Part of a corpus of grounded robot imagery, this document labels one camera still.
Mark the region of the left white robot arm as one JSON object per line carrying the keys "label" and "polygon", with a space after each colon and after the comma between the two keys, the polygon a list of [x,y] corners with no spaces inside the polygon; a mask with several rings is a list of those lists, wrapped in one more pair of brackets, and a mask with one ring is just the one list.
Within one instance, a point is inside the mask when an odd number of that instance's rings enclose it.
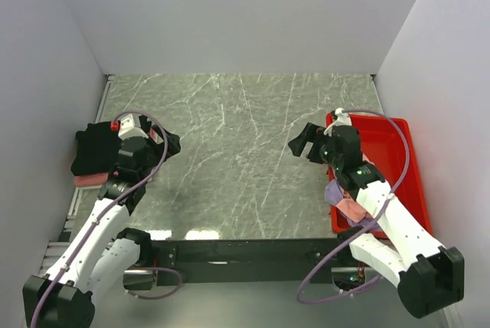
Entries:
{"label": "left white robot arm", "polygon": [[161,140],[131,136],[121,142],[116,164],[102,185],[90,217],[60,258],[25,282],[22,295],[29,327],[88,327],[98,300],[131,266],[153,259],[149,233],[125,228],[145,194],[146,183],[168,156],[168,136]]}

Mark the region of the salmon pink t shirt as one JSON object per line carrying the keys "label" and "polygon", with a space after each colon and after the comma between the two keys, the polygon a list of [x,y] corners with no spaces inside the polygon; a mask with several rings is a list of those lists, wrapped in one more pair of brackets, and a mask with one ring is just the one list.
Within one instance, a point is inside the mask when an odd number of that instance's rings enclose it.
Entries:
{"label": "salmon pink t shirt", "polygon": [[336,208],[345,216],[350,226],[365,225],[373,219],[345,190],[341,190],[341,201]]}

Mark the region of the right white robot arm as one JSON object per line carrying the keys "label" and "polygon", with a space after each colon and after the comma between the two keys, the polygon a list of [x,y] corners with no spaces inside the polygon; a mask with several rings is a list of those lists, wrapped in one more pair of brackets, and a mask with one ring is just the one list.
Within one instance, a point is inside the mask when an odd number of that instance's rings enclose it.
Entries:
{"label": "right white robot arm", "polygon": [[338,184],[372,216],[369,224],[330,251],[306,275],[311,278],[335,255],[352,266],[372,267],[396,288],[405,309],[416,318],[459,302],[464,297],[465,260],[455,247],[446,248],[408,212],[381,172],[363,158],[361,137],[350,125],[324,128],[308,123],[288,146],[301,156],[329,165]]}

